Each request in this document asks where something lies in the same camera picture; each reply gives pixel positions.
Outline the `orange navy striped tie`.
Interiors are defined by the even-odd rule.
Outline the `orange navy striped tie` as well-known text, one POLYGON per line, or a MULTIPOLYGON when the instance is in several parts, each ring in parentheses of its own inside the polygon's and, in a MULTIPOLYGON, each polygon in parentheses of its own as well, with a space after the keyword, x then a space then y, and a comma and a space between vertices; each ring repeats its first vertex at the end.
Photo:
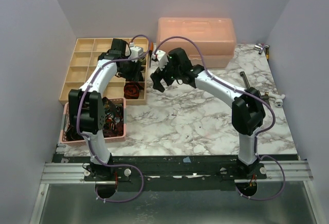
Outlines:
POLYGON ((127 82, 123 88, 124 97, 133 100, 138 99, 142 90, 144 87, 138 82, 127 82))

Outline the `pink plastic storage box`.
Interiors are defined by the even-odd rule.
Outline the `pink plastic storage box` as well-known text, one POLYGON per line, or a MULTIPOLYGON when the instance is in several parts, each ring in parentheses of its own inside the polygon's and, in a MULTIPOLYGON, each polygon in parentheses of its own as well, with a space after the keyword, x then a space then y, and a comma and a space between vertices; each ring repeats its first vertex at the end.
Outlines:
POLYGON ((233 21, 220 17, 161 17, 157 44, 171 36, 183 36, 199 47, 207 68, 226 68, 234 57, 236 36, 233 21))

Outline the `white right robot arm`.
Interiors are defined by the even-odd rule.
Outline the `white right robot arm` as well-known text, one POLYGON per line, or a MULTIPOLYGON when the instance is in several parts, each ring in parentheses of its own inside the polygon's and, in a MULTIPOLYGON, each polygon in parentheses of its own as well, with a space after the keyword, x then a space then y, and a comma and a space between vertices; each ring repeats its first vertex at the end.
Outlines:
POLYGON ((239 153, 234 170, 244 179, 253 175, 259 163, 255 138, 265 118, 259 91, 253 87, 244 90, 218 79, 202 65, 192 65, 182 48, 169 53, 159 50, 152 54, 151 59, 158 62, 158 68, 151 74, 155 90, 164 92, 161 81, 168 86, 182 81, 213 95, 231 108, 231 123, 239 134, 239 153))

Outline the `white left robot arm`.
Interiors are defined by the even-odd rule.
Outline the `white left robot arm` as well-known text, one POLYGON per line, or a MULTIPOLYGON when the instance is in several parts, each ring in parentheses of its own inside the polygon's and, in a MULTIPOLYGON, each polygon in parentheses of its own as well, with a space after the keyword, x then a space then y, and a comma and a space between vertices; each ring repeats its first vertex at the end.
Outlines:
POLYGON ((109 180, 114 174, 113 157, 103 135, 106 120, 103 93, 115 76, 126 80, 138 79, 141 61, 146 54, 133 42, 113 39, 110 49, 98 56, 97 66, 87 81, 68 94, 69 121, 89 149, 90 164, 87 170, 102 180, 109 180))

